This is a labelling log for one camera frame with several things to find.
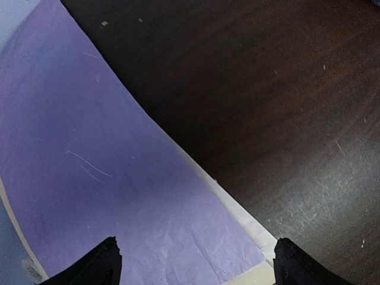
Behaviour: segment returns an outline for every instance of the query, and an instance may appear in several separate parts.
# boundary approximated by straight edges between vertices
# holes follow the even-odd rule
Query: wooden surface
[[[354,284],[378,283],[370,1],[64,3],[148,114],[275,237]]]

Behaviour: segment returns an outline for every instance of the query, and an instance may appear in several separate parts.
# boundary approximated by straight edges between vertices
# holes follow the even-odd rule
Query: scratch
[[[108,173],[105,173],[105,172],[101,171],[99,168],[96,168],[95,166],[93,166],[91,163],[89,163],[86,159],[84,159],[83,157],[81,157],[79,154],[73,153],[72,151],[69,151],[69,150],[67,150],[66,153],[67,154],[71,153],[73,156],[76,156],[76,157],[80,158],[81,160],[83,160],[84,162],[86,162],[89,166],[91,166],[93,169],[97,170],[101,174],[106,175],[108,177],[112,177],[112,175],[110,175]]]
[[[34,138],[32,138],[33,140],[36,140],[36,141],[43,141],[43,142],[45,142],[43,139],[41,139],[41,138],[37,138],[37,137],[34,137]]]
[[[97,58],[97,56],[96,56],[96,55],[92,55],[92,54],[90,54],[90,53],[87,53],[87,52],[84,52],[83,54],[84,54],[84,55],[88,55],[88,56],[90,56],[90,57],[92,57],[92,58]]]
[[[337,147],[339,148],[340,152],[343,154],[343,156],[346,156],[346,153],[344,152],[344,150],[342,149],[342,147],[340,146],[339,142],[338,141],[335,141],[335,143],[337,144]]]
[[[79,163],[79,165],[80,165],[80,167],[81,167],[81,168],[82,168],[82,169],[83,169],[88,175],[90,175],[93,179],[95,179],[96,181],[100,182],[101,184],[104,184],[103,181],[97,179],[97,178],[96,178],[95,176],[93,176],[90,172],[88,172],[87,169],[83,167],[83,165],[81,165],[80,163]]]

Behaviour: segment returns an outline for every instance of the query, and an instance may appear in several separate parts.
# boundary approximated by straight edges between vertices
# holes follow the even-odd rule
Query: light blue surface
[[[0,0],[0,52],[15,29],[24,21],[40,0]],[[31,285],[21,267],[28,258],[11,220],[0,200],[0,284]]]
[[[29,258],[0,200],[0,284],[31,285],[21,267]]]
[[[40,0],[0,0],[0,51]]]

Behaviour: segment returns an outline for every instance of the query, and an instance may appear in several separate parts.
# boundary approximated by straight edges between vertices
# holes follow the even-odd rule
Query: dark wooden table
[[[380,9],[64,3],[147,113],[275,237],[379,283]]]

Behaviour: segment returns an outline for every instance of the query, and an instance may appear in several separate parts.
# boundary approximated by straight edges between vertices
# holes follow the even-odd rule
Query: lavender sheet
[[[121,284],[221,284],[264,261],[57,0],[0,55],[0,92],[0,175],[49,276],[107,236]]]

